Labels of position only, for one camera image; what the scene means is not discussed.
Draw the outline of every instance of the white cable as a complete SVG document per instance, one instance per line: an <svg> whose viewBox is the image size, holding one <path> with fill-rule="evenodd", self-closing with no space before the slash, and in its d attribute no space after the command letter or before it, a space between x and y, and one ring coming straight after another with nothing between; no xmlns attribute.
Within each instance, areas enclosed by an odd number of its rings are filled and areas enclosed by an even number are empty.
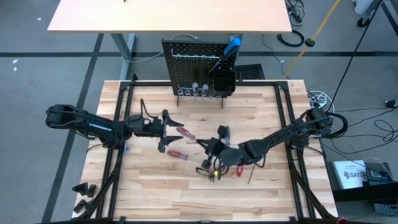
<svg viewBox="0 0 398 224"><path fill-rule="evenodd" d="M199 39L197 36L194 36L194 35L191 35L191 34L175 34L170 40L173 40L174 38L176 38L176 37L178 37L178 36L181 36L181 35L191 37L192 39L195 39L195 40L198 40L198 39ZM159 54L157 54L157 55L155 55L155 56L152 56L152 57L149 57L149 58L144 58L144 59L141 59L141 60L138 60L138 61L126 60L125 58L123 58L123 56L121 56L121 58L122 58L122 60L123 60L124 62L127 62L127 63L139 63L139 62L143 62L143 61L150 60L150 59L156 58L156 57L158 57L158 56L161 56L163 53L164 53L164 52L161 52L161 53L159 53Z"/></svg>
<svg viewBox="0 0 398 224"><path fill-rule="evenodd" d="M320 91L320 90L313 90L313 91L310 91L310 93L312 93L312 94L315 95L316 101L317 101L317 103L320 105L320 108L323 108L323 107L328 103L328 100L329 100L329 102L331 103L331 98L330 98L326 93L324 93L324 92L322 92L322 91ZM308 97L310 98L310 103L311 103L311 106L312 106L313 103L314 103L313 97L312 97L312 95L311 95L311 96L308 96ZM333 113L334 113L334 112L335 112L335 105L332 103L332 104L331 104L331 107L332 107L332 110L333 110ZM342 136L342 137L343 137L343 139L344 139L351 147L353 147L353 148L354 148L355 150L357 150L358 152L360 151L360 149L358 149L356 146L354 146L354 144L351 143L346 137L344 137L344 136ZM364 161L367 160L367 159L374 159L374 160L376 160L377 163L379 163L379 164L384 168L384 170L390 175L390 178L391 178L393 181L397 182L395 179L392 178L392 174L391 174L390 171L387 169L387 167L384 166L384 164L380 161L379 158L376 158L376 157L373 157L373 156L369 156L369 155L366 154L365 152L359 152L359 153L362 154L363 156L366 156L366 158L360 159L360 160L364 160Z"/></svg>

